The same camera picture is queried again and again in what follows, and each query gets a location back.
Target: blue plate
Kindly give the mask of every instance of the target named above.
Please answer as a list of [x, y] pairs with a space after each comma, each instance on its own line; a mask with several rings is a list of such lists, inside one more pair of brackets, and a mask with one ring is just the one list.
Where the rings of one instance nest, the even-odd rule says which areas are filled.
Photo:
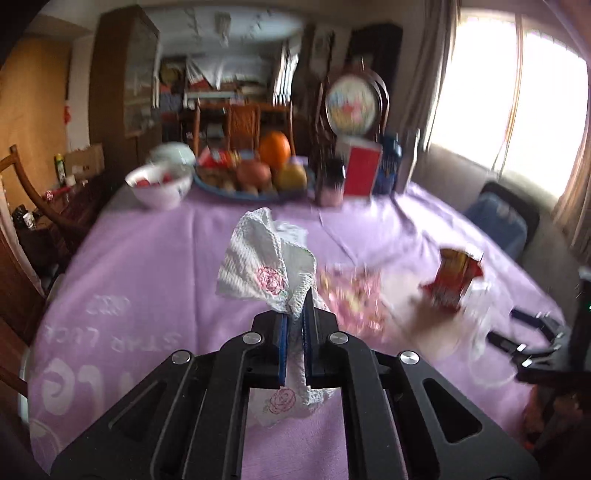
[[213, 193], [219, 197], [225, 199], [234, 200], [235, 202], [252, 202], [252, 203], [282, 203], [289, 200], [296, 200], [306, 195], [307, 190], [289, 190], [287, 192], [279, 192], [276, 194], [260, 193], [259, 195], [253, 195], [252, 193], [246, 192], [226, 192], [225, 190], [218, 189], [205, 183], [199, 178], [197, 173], [193, 174], [193, 179], [199, 188], [206, 192]]

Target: bowl of red fruit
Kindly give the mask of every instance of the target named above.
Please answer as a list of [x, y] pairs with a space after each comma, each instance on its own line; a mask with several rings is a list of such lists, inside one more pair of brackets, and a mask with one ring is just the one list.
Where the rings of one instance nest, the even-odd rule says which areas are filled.
[[170, 162], [147, 164], [129, 173], [125, 181], [147, 207], [169, 210], [187, 196], [193, 182], [193, 169]]

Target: orange fruit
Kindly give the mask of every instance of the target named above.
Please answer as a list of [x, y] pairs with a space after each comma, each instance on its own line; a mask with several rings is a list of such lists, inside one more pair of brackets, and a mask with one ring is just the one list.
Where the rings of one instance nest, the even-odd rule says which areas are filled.
[[290, 141], [283, 133], [270, 132], [261, 140], [259, 158], [274, 170], [279, 170], [290, 157]]

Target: white bowl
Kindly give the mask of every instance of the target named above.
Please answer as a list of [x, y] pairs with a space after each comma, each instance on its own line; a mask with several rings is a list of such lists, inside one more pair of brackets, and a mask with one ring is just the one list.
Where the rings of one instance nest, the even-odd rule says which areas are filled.
[[[158, 184], [162, 181], [165, 173], [170, 173], [175, 179], [168, 183]], [[135, 184], [141, 179], [146, 179], [156, 185], [136, 187]], [[129, 173], [125, 177], [125, 181], [131, 187], [135, 197], [147, 207], [170, 210], [178, 206], [191, 189], [193, 168], [170, 162], [148, 164]]]
[[195, 165], [197, 160], [191, 147], [182, 142], [168, 142], [158, 145], [150, 150], [146, 164], [149, 163], [182, 163], [184, 165]]

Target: rose pattern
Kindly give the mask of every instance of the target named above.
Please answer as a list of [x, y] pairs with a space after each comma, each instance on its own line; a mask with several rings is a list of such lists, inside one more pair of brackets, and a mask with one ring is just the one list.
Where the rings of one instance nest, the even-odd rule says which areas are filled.
[[261, 288], [272, 295], [279, 295], [285, 287], [283, 276], [274, 268], [261, 267], [256, 271], [256, 279]]
[[277, 390], [269, 400], [269, 411], [272, 414], [279, 415], [291, 408], [296, 404], [295, 392], [288, 388], [283, 387]]

